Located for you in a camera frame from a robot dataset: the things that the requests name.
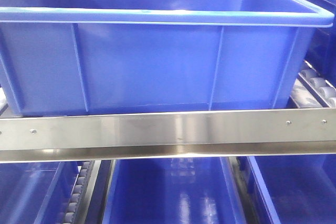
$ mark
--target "plastic crate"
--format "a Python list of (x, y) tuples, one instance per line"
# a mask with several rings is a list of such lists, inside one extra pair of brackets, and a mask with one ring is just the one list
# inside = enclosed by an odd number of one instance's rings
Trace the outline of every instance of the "plastic crate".
[(76, 162), (0, 164), (0, 223), (62, 223)]
[[(333, 13), (336, 12), (336, 0), (308, 0)], [(306, 60), (324, 78), (336, 85), (336, 26), (318, 28), (308, 49)]]
[(304, 0), (0, 6), (0, 83), (23, 115), (283, 108), (334, 17)]
[(261, 224), (336, 223), (336, 155), (248, 157)]
[(117, 161), (103, 224), (246, 223), (227, 158)]

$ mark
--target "storage rack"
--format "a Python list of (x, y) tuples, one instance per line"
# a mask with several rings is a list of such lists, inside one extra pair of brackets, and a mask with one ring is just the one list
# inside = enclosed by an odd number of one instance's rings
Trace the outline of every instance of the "storage rack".
[[(323, 108), (330, 104), (301, 73), (290, 97), (295, 109), (18, 118), (0, 101), (2, 163), (88, 160), (64, 223), (101, 221), (115, 163), (102, 159), (336, 152), (336, 110)], [(247, 220), (255, 223), (230, 161)]]

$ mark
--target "blue plastic crate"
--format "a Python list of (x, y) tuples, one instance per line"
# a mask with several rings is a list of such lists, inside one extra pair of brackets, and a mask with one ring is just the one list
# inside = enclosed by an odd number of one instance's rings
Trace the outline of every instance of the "blue plastic crate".
[(336, 223), (336, 155), (248, 157), (261, 224)]
[(62, 223), (76, 162), (0, 164), (0, 223)]
[(117, 161), (103, 224), (246, 223), (227, 158)]
[(304, 0), (0, 6), (0, 83), (23, 115), (283, 108), (334, 17)]
[[(336, 12), (336, 0), (308, 0), (333, 13)], [(336, 85), (336, 26), (318, 28), (308, 49), (306, 60), (324, 78)]]

